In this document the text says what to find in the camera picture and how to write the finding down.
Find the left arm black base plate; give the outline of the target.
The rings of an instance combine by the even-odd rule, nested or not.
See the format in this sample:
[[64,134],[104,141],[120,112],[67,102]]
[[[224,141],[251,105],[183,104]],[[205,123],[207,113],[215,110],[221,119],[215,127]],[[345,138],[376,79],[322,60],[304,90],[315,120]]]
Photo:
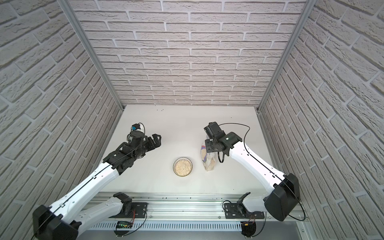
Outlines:
[[138,219],[144,219],[146,216],[146,211],[148,208],[148,203],[145,202],[133,202],[129,204],[123,204],[123,208],[121,212],[115,216],[111,216],[111,218],[123,219],[133,217]]

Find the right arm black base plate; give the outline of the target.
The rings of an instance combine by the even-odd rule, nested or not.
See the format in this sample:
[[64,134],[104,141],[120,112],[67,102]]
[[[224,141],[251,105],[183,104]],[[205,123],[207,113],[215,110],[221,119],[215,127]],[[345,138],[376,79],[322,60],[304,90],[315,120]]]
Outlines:
[[246,209],[241,210],[237,203],[224,201],[222,203],[223,212],[226,219],[250,219],[262,220],[265,218],[264,212],[248,212]]

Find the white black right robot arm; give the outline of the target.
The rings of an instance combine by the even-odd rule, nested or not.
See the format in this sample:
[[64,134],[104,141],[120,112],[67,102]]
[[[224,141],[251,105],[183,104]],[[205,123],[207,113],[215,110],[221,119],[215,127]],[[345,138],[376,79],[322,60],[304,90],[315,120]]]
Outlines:
[[211,122],[204,128],[208,153],[222,153],[219,162],[229,157],[247,169],[266,190],[263,196],[252,196],[250,192],[242,195],[237,203],[237,214],[243,218],[255,212],[269,213],[273,218],[282,222],[291,211],[300,205],[300,184],[298,178],[275,169],[246,144],[246,138],[241,138],[234,132],[226,134],[217,122]]

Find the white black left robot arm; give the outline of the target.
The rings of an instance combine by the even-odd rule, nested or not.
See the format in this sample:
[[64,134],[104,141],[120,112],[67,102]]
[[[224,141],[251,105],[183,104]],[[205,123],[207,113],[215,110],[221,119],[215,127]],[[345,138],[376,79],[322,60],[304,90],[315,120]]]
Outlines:
[[48,207],[41,205],[33,212],[33,237],[38,240],[75,240],[94,225],[122,212],[130,213],[131,198],[117,193],[92,208],[83,208],[106,185],[118,178],[134,162],[161,146],[162,137],[148,137],[133,125],[127,141],[109,153],[101,164],[73,190]]

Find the white purple oats bag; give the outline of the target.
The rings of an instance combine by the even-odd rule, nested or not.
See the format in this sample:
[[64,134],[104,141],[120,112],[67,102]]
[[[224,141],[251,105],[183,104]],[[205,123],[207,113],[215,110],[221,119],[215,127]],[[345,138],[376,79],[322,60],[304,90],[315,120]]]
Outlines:
[[217,154],[216,153],[208,153],[207,147],[205,144],[201,146],[201,158],[204,165],[204,168],[207,172],[212,171],[217,163]]

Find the patterned white breakfast bowl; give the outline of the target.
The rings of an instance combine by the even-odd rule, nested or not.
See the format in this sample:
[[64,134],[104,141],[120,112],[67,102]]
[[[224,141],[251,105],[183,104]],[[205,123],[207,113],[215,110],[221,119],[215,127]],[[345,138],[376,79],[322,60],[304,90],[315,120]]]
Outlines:
[[188,158],[179,158],[173,164],[173,171],[179,177],[188,176],[193,169],[193,163]]

